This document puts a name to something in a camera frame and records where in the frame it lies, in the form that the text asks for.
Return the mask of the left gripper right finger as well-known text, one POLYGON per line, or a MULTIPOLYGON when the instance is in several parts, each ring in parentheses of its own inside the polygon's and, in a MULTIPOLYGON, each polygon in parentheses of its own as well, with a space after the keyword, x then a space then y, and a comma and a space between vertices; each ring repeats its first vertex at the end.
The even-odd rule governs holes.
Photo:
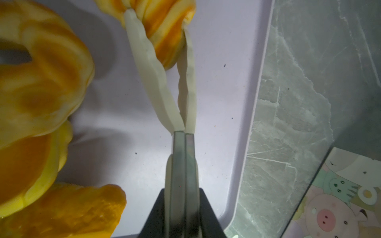
POLYGON ((185 46, 177 63, 179 80, 178 106, 185 126, 185 237, 200 237, 198 165, 195 158, 196 79, 193 44, 184 28, 185 46))

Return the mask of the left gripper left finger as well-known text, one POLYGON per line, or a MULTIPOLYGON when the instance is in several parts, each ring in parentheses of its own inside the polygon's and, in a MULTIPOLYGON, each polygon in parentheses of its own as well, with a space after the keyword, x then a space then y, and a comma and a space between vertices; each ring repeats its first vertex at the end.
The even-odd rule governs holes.
POLYGON ((166 163, 165 188, 143 228, 157 228, 163 238, 185 237, 185 126, 168 88, 167 76, 134 10, 124 13, 130 47, 141 82, 161 124, 171 133, 172 152, 166 163))

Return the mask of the yellow striped croissant bread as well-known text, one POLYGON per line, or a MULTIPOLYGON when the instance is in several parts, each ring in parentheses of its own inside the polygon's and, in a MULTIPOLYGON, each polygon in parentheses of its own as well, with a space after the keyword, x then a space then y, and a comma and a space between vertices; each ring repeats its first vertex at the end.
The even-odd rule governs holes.
POLYGON ((190 24, 196 12, 194 0, 98 0, 96 4, 102 12, 120 21, 122 27, 124 12, 134 10, 165 70, 178 60, 185 44, 184 25, 190 24))

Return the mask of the round yellow bun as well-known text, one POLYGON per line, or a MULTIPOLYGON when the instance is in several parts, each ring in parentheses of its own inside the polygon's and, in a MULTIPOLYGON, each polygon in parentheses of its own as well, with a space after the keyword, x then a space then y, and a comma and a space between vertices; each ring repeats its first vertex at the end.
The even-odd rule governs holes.
POLYGON ((54 183, 67 161, 72 126, 21 139, 1 149, 1 217, 8 217, 38 200, 54 183))

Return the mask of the white cartoon paper bag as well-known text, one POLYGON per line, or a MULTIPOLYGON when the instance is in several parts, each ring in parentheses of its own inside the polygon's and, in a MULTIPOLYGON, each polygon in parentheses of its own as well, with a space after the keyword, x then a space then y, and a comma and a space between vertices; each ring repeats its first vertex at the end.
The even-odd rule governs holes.
POLYGON ((284 230, 284 238, 379 238, 381 163, 332 148, 284 230))

